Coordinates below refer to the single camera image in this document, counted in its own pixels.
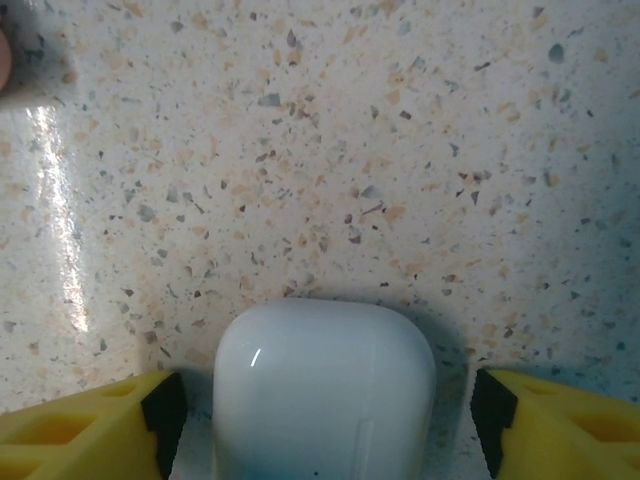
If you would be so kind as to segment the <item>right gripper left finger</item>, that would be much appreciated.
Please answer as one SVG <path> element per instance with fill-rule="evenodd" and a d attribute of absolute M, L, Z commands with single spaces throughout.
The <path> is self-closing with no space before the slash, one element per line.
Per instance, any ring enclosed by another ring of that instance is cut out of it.
<path fill-rule="evenodd" d="M 158 371 L 0 415 L 0 480 L 169 480 L 187 418 Z"/>

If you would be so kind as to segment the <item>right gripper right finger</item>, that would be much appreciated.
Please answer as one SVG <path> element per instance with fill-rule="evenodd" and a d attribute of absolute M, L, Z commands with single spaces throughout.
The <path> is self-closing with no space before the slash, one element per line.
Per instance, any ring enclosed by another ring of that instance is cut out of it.
<path fill-rule="evenodd" d="M 493 480 L 640 480 L 640 404 L 480 369 L 470 409 Z"/>

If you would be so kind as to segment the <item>white earbud case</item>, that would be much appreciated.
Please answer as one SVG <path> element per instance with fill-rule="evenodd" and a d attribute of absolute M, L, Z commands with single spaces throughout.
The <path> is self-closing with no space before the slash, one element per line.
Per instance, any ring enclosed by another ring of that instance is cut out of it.
<path fill-rule="evenodd" d="M 216 480 L 418 480 L 432 349 L 376 305 L 281 299 L 226 329 L 213 372 Z"/>

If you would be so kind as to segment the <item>pink earbud charging case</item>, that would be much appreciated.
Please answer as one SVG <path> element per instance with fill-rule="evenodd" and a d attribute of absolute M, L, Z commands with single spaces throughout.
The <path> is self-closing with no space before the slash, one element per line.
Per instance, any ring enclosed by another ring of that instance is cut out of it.
<path fill-rule="evenodd" d="M 0 93 L 6 88 L 12 72 L 12 51 L 3 29 L 0 27 Z"/>

